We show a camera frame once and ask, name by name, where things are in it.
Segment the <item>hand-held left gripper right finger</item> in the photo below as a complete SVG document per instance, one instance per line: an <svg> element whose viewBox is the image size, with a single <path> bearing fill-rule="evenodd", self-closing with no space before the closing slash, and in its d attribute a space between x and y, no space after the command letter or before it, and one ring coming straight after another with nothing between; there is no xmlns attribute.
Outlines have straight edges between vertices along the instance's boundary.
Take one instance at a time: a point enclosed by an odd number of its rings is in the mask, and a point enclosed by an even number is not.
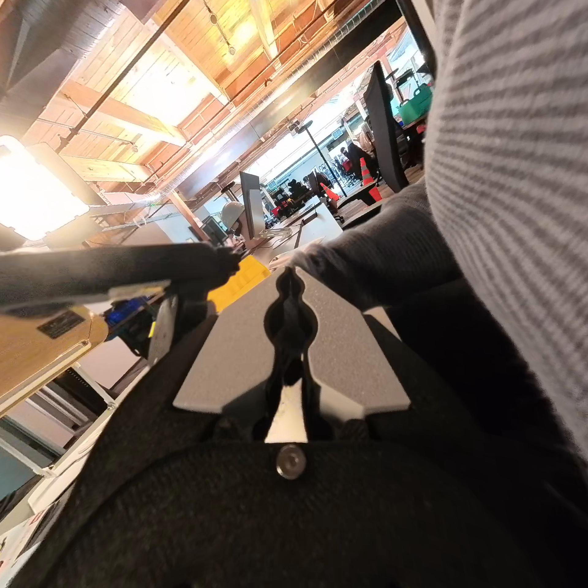
<svg viewBox="0 0 588 588"><path fill-rule="evenodd" d="M294 271L316 319L307 362L320 388L320 414L347 422L407 410L410 399L362 312L301 268Z"/></svg>

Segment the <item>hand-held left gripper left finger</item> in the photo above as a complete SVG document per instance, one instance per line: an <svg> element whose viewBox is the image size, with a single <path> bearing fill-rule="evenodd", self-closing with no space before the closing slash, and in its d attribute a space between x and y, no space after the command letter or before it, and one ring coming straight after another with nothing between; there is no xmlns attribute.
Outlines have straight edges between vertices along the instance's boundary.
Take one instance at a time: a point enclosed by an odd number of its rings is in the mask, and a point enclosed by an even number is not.
<svg viewBox="0 0 588 588"><path fill-rule="evenodd" d="M282 267L222 310L173 407L188 412L259 420L267 410L266 385L275 362L265 318L281 298Z"/></svg>

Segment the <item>yellow plastic bin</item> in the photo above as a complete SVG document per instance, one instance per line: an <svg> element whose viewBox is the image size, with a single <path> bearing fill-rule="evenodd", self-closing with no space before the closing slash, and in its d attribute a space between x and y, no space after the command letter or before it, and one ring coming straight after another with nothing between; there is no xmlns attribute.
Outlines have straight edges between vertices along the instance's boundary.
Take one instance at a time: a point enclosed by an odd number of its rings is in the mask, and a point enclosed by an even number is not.
<svg viewBox="0 0 588 588"><path fill-rule="evenodd" d="M217 312L223 311L255 286L270 276L270 270L254 256L248 255L239 262L237 273L226 284L208 294L208 302L214 304Z"/></svg>

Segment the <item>person's right forearm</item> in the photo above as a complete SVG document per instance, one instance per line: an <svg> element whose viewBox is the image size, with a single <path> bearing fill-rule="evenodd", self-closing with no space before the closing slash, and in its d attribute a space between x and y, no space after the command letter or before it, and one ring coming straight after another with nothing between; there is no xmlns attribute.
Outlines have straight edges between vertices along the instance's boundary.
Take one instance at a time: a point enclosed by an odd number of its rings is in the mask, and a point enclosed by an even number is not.
<svg viewBox="0 0 588 588"><path fill-rule="evenodd" d="M363 224L285 264L302 268L361 311L462 277L433 218L424 178L387 199Z"/></svg>

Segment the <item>blue crate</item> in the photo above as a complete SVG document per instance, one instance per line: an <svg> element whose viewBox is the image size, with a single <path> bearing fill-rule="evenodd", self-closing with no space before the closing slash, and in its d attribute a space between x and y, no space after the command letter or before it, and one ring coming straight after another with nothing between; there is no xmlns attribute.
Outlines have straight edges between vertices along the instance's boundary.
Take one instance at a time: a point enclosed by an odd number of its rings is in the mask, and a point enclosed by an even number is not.
<svg viewBox="0 0 588 588"><path fill-rule="evenodd" d="M110 307L102 313L109 331L111 332L124 320L134 313L141 310L143 298L132 298L128 300L118 300L111 303Z"/></svg>

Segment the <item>black padded bar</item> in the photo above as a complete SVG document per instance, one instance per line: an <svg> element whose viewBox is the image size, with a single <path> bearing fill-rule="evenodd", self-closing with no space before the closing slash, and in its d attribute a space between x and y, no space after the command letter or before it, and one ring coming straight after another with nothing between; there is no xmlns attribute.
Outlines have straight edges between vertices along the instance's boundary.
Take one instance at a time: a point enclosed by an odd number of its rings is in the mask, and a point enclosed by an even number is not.
<svg viewBox="0 0 588 588"><path fill-rule="evenodd" d="M1 311L99 302L113 289L150 284L208 292L224 285L239 262L230 248L202 242L2 254Z"/></svg>

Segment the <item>grey back computer monitor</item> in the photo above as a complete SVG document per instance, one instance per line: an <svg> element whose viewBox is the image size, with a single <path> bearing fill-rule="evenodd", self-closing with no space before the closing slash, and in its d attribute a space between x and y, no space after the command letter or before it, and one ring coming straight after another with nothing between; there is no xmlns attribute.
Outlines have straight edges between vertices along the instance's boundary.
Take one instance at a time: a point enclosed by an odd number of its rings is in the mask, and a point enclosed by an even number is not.
<svg viewBox="0 0 588 588"><path fill-rule="evenodd" d="M239 179L245 207L245 237L247 240L261 238L263 231L266 229L266 223L259 177L240 172Z"/></svg>

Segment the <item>black tripod pole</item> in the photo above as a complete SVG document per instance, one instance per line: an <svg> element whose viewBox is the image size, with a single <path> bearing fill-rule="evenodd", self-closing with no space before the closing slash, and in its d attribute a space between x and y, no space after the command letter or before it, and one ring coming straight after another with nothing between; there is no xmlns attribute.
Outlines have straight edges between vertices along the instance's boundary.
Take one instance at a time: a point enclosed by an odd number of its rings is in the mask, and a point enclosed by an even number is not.
<svg viewBox="0 0 588 588"><path fill-rule="evenodd" d="M313 135L310 132L310 127L312 125L313 121L309 121L305 124L301 124L298 123L297 127L296 127L296 133L298 135L301 135L303 133L306 133L306 135L308 136L308 138L311 140L315 150L319 153L320 158L322 159L323 163L325 164L326 168L328 169L330 175L333 177L335 183L338 185L338 187L340 188L342 195L343 196L347 196L347 193L345 192L341 182L339 181L338 176L335 174L331 164L329 163L329 161L327 160L326 156L323 154L323 152L321 151L318 143L316 142L316 140L314 139Z"/></svg>

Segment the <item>large black computer monitor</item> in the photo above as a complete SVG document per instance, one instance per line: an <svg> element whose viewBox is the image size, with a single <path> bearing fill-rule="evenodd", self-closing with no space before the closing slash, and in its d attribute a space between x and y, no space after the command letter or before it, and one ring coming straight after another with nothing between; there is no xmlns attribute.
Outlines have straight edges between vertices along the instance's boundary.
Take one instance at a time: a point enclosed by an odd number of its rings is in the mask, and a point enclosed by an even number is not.
<svg viewBox="0 0 588 588"><path fill-rule="evenodd" d="M390 96L379 61L373 64L364 101L371 122L380 174L387 186L394 193L399 193L409 185L409 181L402 166L396 133L398 125L392 114Z"/></svg>

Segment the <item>studio light panel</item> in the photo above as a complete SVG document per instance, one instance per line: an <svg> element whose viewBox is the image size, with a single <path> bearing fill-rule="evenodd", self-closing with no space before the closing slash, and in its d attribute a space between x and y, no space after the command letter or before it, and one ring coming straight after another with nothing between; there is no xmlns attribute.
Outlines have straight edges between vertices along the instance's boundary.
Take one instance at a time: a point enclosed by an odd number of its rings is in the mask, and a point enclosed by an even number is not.
<svg viewBox="0 0 588 588"><path fill-rule="evenodd" d="M90 207L22 144L1 136L1 224L26 240L41 240Z"/></svg>

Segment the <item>green crate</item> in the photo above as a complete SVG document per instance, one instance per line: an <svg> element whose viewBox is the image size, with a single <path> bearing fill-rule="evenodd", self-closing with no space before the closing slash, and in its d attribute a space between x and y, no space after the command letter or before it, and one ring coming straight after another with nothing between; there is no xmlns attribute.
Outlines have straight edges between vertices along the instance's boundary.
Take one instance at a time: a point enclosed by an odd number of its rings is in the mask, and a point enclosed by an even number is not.
<svg viewBox="0 0 588 588"><path fill-rule="evenodd" d="M399 108L399 116L404 127L426 115L430 110L433 94L427 84L419 85L411 99L403 102Z"/></svg>

